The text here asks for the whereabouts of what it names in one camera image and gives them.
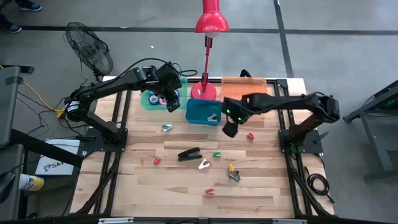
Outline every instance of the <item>person's foot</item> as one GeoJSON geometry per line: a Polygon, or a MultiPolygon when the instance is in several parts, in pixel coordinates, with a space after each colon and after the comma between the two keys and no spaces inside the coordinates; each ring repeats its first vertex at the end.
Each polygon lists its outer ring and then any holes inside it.
{"type": "Polygon", "coordinates": [[[20,10],[25,10],[25,11],[30,10],[30,11],[34,11],[34,12],[40,11],[43,8],[41,5],[33,3],[28,0],[25,0],[22,3],[19,3],[18,6],[19,6],[20,10]]]}
{"type": "Polygon", "coordinates": [[[0,26],[12,34],[19,33],[22,30],[20,26],[17,26],[8,20],[2,21],[0,26]]]}

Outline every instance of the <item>lamp shade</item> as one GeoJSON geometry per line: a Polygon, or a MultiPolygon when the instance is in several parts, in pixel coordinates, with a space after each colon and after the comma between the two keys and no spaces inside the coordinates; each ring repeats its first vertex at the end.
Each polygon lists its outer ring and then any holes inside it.
{"type": "Polygon", "coordinates": [[[195,32],[212,33],[229,31],[225,17],[220,13],[219,0],[203,0],[203,15],[199,18],[195,32]]]}

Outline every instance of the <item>fan grille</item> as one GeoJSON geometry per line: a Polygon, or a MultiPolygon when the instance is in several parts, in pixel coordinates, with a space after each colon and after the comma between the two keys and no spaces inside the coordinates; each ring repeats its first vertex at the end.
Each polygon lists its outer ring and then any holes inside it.
{"type": "Polygon", "coordinates": [[[108,46],[87,26],[70,22],[65,34],[73,51],[96,75],[109,75],[112,72],[113,61],[108,46]]]}

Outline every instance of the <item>wooden tabletop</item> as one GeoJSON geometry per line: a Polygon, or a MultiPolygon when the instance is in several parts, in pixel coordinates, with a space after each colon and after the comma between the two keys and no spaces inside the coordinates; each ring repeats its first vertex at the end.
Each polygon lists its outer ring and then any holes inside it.
{"type": "MultiPolygon", "coordinates": [[[[290,95],[306,93],[303,79],[288,78],[287,81],[290,95]]],[[[216,87],[217,100],[221,101],[221,84],[216,87]]],[[[274,95],[272,85],[268,90],[274,95]]],[[[277,131],[280,127],[276,111],[253,116],[239,126],[235,138],[229,138],[221,130],[225,117],[219,126],[190,124],[185,119],[185,110],[173,113],[145,110],[140,105],[140,95],[135,91],[131,98],[127,120],[129,137],[119,166],[113,217],[294,217],[285,157],[279,151],[277,131]],[[172,123],[173,130],[164,133],[161,127],[164,123],[172,123]],[[254,134],[253,142],[247,140],[248,133],[254,134]],[[193,147],[200,148],[210,168],[199,170],[200,159],[178,162],[177,154],[193,147]],[[214,158],[214,152],[221,152],[221,157],[214,158]],[[156,157],[162,159],[157,166],[153,165],[156,157]],[[240,182],[227,178],[229,163],[239,171],[240,182]],[[205,194],[206,189],[215,189],[215,194],[205,194]]],[[[98,100],[95,113],[110,121],[115,97],[98,100]]],[[[309,115],[309,111],[294,111],[295,122],[300,123],[309,115]]],[[[71,212],[81,208],[97,187],[103,157],[103,152],[96,152],[84,160],[71,212]]],[[[325,175],[322,163],[314,155],[303,154],[303,163],[311,173],[325,175]]],[[[301,190],[298,196],[304,211],[301,190]]],[[[333,206],[326,197],[316,195],[316,198],[333,213],[333,206]]]]}

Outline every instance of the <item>concrete floor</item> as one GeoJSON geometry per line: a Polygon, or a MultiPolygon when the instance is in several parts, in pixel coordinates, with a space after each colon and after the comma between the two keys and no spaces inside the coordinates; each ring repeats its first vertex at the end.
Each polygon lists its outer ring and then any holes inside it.
{"type": "MultiPolygon", "coordinates": [[[[201,13],[199,0],[71,0],[37,1],[42,12],[20,12],[13,3],[3,13],[17,24],[65,26],[70,21],[88,26],[194,27],[201,13]]],[[[280,0],[286,29],[397,30],[398,2],[394,0],[280,0]]],[[[221,12],[231,28],[278,29],[273,0],[221,0],[221,12]]],[[[183,69],[204,66],[203,35],[176,32],[97,32],[110,48],[113,75],[144,57],[178,62],[183,69]]],[[[287,35],[294,77],[304,78],[309,91],[332,94],[341,115],[361,106],[379,89],[397,78],[396,35],[287,35]]],[[[25,76],[50,105],[69,95],[83,81],[80,63],[60,31],[0,32],[0,63],[31,65],[25,76]]],[[[235,76],[248,69],[256,77],[287,77],[279,34],[225,33],[213,42],[209,74],[235,76]]],[[[83,66],[83,75],[94,80],[83,66]]],[[[34,97],[26,86],[20,91],[34,97]]],[[[26,101],[36,111],[42,108],[26,101]]],[[[53,114],[44,114],[50,131],[39,138],[74,135],[59,126],[53,114]]],[[[37,115],[18,103],[14,128],[28,132],[38,126],[37,115]]],[[[397,222],[397,181],[365,184],[363,175],[378,169],[376,152],[362,124],[342,120],[319,128],[330,134],[323,140],[326,174],[340,217],[397,222]]],[[[30,210],[41,217],[60,215],[69,196],[54,190],[38,195],[30,210]]]]}

